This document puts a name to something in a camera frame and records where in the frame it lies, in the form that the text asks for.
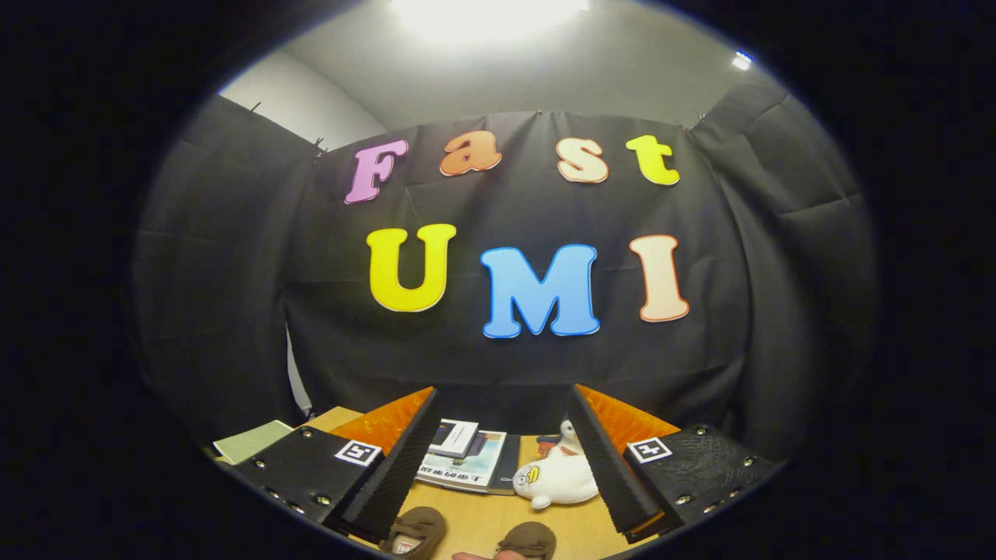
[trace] table surface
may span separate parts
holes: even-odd
[[[360,413],[336,407],[307,422],[316,429],[330,431],[334,427],[361,416]],[[535,435],[523,435],[519,447],[519,465],[539,458]],[[648,542],[628,544],[616,533],[609,510],[600,495],[579,504],[553,504],[534,510],[529,500],[520,496],[474,494],[447,490],[416,481],[401,506],[400,513],[412,507],[434,507],[446,520],[446,535],[439,542],[430,560],[449,560],[457,552],[470,552],[490,558],[498,541],[512,527],[524,521],[539,521],[557,535],[554,558],[562,560],[597,560],[619,554]],[[375,546],[350,537],[367,546]]]

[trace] letter m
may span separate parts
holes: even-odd
[[[541,282],[515,247],[499,247],[481,254],[481,263],[491,272],[491,322],[484,336],[508,339],[519,336],[522,326],[512,318],[512,306],[534,335],[543,332],[557,304],[557,319],[550,325],[555,335],[591,335],[599,329],[592,312],[592,263],[595,247],[565,245],[557,250]]]

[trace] white duck plush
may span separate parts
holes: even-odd
[[[574,432],[574,425],[570,420],[564,420],[561,422],[561,440],[557,442],[549,451],[547,451],[547,457],[556,456],[570,456],[570,455],[583,455],[584,450],[581,449],[581,443],[578,441],[578,435]]]
[[[527,463],[512,478],[515,493],[532,501],[533,509],[551,503],[580,503],[599,494],[584,455],[548,455]]]

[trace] light fixture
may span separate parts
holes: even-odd
[[[588,0],[393,0],[404,24],[442,43],[522,38],[589,9]]]
[[[750,57],[740,51],[737,51],[737,56],[733,59],[733,66],[739,68],[740,70],[747,70],[750,68],[750,63]]]

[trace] brown slipper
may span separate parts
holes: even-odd
[[[557,537],[550,527],[537,521],[526,521],[512,527],[512,530],[498,543],[495,552],[511,550],[527,558],[550,560],[555,548],[557,548]]]
[[[446,534],[446,521],[431,507],[412,507],[390,527],[380,550],[398,558],[426,560]]]

